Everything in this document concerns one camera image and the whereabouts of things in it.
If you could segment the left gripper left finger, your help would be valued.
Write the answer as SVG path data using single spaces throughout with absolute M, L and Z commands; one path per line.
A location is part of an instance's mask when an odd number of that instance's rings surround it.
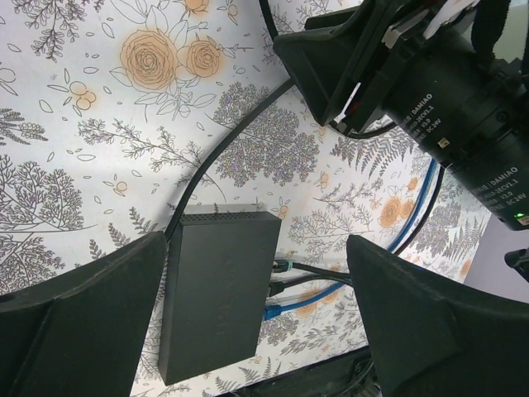
M 164 269 L 151 232 L 1 297 L 3 396 L 128 396 Z

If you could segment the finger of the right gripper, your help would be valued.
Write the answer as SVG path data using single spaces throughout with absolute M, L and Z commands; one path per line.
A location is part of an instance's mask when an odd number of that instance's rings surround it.
M 307 19 L 305 29 L 274 38 L 274 52 L 318 124 L 331 123 L 357 85 L 350 61 L 360 38 L 362 7 Z

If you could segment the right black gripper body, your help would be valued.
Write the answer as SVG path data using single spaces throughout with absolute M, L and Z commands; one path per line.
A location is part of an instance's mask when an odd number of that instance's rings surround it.
M 420 6 L 441 1 L 365 1 L 350 76 L 357 83 L 341 119 L 344 136 L 365 137 L 388 116 L 492 215 L 513 231 L 528 227 L 528 61 L 493 48 L 506 1 L 480 1 L 428 41 L 422 22 L 388 49 L 387 29 Z

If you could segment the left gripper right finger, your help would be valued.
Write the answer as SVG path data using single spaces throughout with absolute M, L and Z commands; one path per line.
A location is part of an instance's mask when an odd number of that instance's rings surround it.
M 356 235 L 355 297 L 385 396 L 526 396 L 528 305 L 472 289 Z

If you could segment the black network switch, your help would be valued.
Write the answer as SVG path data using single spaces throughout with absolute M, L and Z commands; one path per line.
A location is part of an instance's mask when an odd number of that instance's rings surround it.
M 268 212 L 180 218 L 169 240 L 158 358 L 166 385 L 255 354 L 280 228 Z

